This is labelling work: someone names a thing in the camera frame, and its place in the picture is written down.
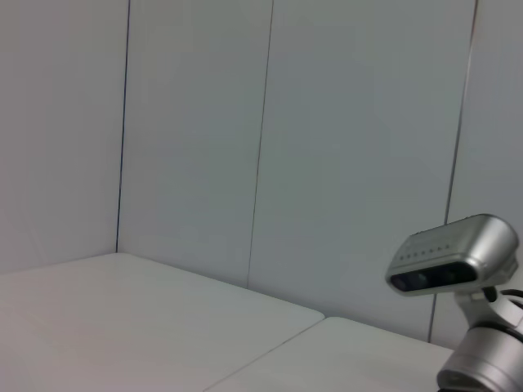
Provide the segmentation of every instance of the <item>white wall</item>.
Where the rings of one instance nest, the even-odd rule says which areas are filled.
[[[487,212],[523,238],[523,2],[484,1],[478,11],[449,221]],[[523,288],[521,269],[506,286]],[[432,341],[455,347],[466,330],[453,296],[439,295]]]
[[[0,2],[0,272],[113,252],[127,0]]]
[[[275,1],[249,288],[427,339],[384,275],[444,221],[473,8]]]
[[[247,283],[271,0],[133,0],[119,250]]]

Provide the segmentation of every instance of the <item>white tabletop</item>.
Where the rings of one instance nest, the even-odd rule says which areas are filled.
[[[431,392],[451,351],[327,318],[209,392]]]
[[[124,254],[3,275],[0,390],[201,392],[322,318]]]

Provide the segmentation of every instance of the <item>panel seam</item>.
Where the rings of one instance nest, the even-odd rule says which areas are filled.
[[[122,178],[123,178],[123,142],[125,140],[125,110],[127,104],[127,64],[129,59],[129,22],[131,20],[131,0],[127,0],[127,36],[125,42],[125,70],[123,75],[123,114],[122,114],[122,141],[120,145],[120,173],[118,183],[118,215],[116,218],[116,244],[114,251],[118,253],[120,239],[120,210],[122,206]]]
[[[322,318],[321,320],[315,322],[314,324],[312,324],[311,326],[307,327],[306,329],[304,329],[303,331],[297,333],[296,335],[294,336],[291,336],[289,337],[286,341],[283,341],[282,343],[280,343],[279,345],[277,345],[276,347],[273,347],[272,349],[270,349],[269,351],[267,351],[266,353],[263,353],[259,356],[257,356],[255,359],[253,359],[252,361],[250,361],[249,363],[246,363],[244,364],[242,367],[236,369],[235,371],[233,371],[231,374],[221,378],[220,380],[214,382],[213,384],[211,384],[210,386],[208,386],[207,388],[205,388],[203,390],[203,392],[207,392],[209,390],[211,390],[212,388],[214,388],[215,386],[217,386],[218,384],[221,384],[223,381],[231,378],[232,376],[234,376],[235,374],[238,374],[239,372],[241,372],[242,370],[244,370],[245,368],[248,368],[249,366],[251,366],[253,363],[257,362],[259,359],[262,359],[263,357],[265,357],[266,355],[272,353],[274,350],[278,349],[279,347],[281,347],[282,345],[286,344],[286,343],[289,343],[291,340],[297,338],[298,336],[300,336],[302,333],[304,332],[307,332],[309,329],[315,327],[316,325],[318,325],[319,323],[321,323],[322,321],[325,320],[325,317]]]
[[[462,93],[462,97],[461,97],[461,107],[459,109],[458,131],[456,132],[456,141],[454,143],[454,156],[452,159],[452,169],[450,171],[449,191],[447,193],[447,203],[445,205],[445,220],[443,222],[444,225],[447,225],[449,223],[450,199],[452,198],[452,189],[454,187],[454,177],[456,174],[456,162],[458,161],[458,148],[459,148],[459,141],[461,138],[461,131],[462,131],[462,125],[463,125],[463,111],[464,111],[464,107],[465,107],[465,100],[467,99],[468,82],[469,82],[470,72],[471,72],[472,48],[474,46],[474,38],[476,36],[476,22],[477,22],[477,12],[478,12],[479,5],[480,5],[480,0],[475,0],[474,14],[472,16],[471,37],[470,37],[469,46],[468,46],[467,71],[465,73],[465,82],[463,83],[463,93]],[[436,315],[436,301],[437,301],[437,295],[434,294],[434,296],[432,297],[431,318],[430,318],[428,334],[427,334],[427,341],[429,343],[431,343],[431,341],[432,341],[432,331],[434,328],[434,317]]]
[[[251,227],[251,243],[248,253],[248,269],[247,269],[247,284],[246,288],[249,285],[249,278],[251,274],[251,259],[253,258],[253,238],[254,238],[254,218],[256,216],[256,201],[258,193],[258,177],[260,175],[260,157],[262,155],[262,134],[263,134],[263,120],[265,119],[265,103],[267,97],[267,77],[269,75],[269,56],[270,56],[270,39],[272,37],[272,19],[275,11],[275,0],[272,0],[270,6],[270,23],[269,23],[269,44],[267,46],[267,62],[265,69],[265,84],[263,87],[263,105],[261,107],[261,126],[260,126],[260,140],[258,141],[258,158],[256,165],[256,185],[254,186],[254,205],[253,205],[253,225]]]

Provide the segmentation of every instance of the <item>white table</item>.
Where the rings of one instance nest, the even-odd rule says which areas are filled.
[[[209,392],[433,392],[451,351],[327,318]]]
[[[323,319],[115,254],[0,276],[2,392],[201,392]]]

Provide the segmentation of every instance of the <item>silver robot head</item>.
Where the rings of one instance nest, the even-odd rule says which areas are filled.
[[[507,222],[477,215],[411,235],[394,256],[386,275],[393,290],[455,292],[469,323],[438,374],[443,390],[523,392],[523,305],[494,288],[516,272],[518,245]]]

